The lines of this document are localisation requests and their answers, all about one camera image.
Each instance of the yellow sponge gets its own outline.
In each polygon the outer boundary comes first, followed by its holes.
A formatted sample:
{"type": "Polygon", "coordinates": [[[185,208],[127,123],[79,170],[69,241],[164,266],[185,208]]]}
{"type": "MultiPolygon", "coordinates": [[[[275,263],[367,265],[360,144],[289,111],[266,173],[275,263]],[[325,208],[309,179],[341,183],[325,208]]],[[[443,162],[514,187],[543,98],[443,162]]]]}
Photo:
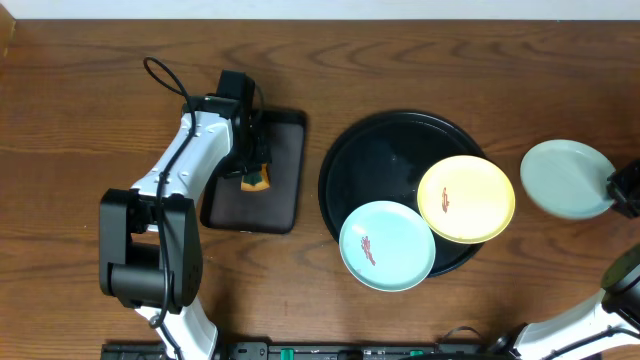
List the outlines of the yellow sponge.
{"type": "Polygon", "coordinates": [[[262,169],[258,172],[247,174],[242,177],[240,190],[242,191],[262,191],[268,189],[269,175],[267,175],[267,164],[262,164],[262,169]]]}

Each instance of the yellow plate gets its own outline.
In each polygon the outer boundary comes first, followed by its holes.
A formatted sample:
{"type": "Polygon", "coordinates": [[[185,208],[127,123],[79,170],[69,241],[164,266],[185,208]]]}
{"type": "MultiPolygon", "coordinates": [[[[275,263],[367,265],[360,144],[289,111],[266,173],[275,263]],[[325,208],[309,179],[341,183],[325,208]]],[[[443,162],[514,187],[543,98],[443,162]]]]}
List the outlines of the yellow plate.
{"type": "Polygon", "coordinates": [[[452,156],[433,165],[420,181],[418,208],[431,230],[445,239],[475,244],[504,230],[516,207],[509,178],[475,156],[452,156]]]}

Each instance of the red marking on plate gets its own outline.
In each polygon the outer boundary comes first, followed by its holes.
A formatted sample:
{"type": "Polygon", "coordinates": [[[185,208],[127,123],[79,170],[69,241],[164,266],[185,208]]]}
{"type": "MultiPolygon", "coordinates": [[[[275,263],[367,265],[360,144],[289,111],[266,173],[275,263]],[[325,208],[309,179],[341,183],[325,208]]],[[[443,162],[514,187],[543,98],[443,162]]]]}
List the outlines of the red marking on plate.
{"type": "Polygon", "coordinates": [[[371,265],[376,266],[376,261],[373,260],[373,254],[371,253],[371,242],[369,241],[369,237],[363,237],[360,244],[362,245],[362,250],[364,250],[364,255],[369,259],[369,261],[371,261],[371,265]]]}
{"type": "Polygon", "coordinates": [[[447,188],[445,187],[442,189],[442,211],[446,214],[447,210],[449,210],[449,196],[447,195],[447,188]]]}

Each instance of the round black plate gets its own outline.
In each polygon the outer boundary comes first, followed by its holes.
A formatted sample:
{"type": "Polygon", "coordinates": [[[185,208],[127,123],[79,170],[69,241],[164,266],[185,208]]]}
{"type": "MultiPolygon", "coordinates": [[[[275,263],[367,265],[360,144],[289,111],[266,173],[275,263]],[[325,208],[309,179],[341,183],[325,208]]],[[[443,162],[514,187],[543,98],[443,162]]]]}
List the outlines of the round black plate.
{"type": "MultiPolygon", "coordinates": [[[[434,115],[387,112],[354,125],[329,149],[320,170],[320,210],[329,232],[338,241],[347,216],[372,201],[395,201],[419,213],[416,194],[422,176],[455,155],[485,157],[462,129],[434,115]]],[[[459,267],[482,247],[433,237],[436,260],[429,277],[459,267]]]]}

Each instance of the wooden table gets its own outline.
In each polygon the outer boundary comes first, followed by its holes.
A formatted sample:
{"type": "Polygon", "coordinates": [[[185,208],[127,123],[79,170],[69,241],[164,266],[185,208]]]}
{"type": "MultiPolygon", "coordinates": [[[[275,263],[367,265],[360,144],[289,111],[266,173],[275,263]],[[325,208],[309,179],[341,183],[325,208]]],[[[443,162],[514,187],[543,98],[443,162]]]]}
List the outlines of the wooden table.
{"type": "MultiPolygon", "coordinates": [[[[199,296],[226,334],[275,342],[493,337],[595,293],[640,220],[546,215],[519,164],[544,140],[585,142],[617,167],[640,155],[640,25],[598,22],[21,21],[0,80],[0,358],[95,359],[109,340],[156,340],[98,286],[98,203],[145,174],[182,99],[142,68],[165,60],[193,94],[245,71],[267,103],[309,115],[299,211],[285,236],[201,228],[199,296]],[[509,228],[462,268],[382,293],[345,269],[317,200],[347,127],[389,109],[462,126],[511,178],[509,228]]],[[[619,349],[607,359],[632,359],[619,349]]]]}

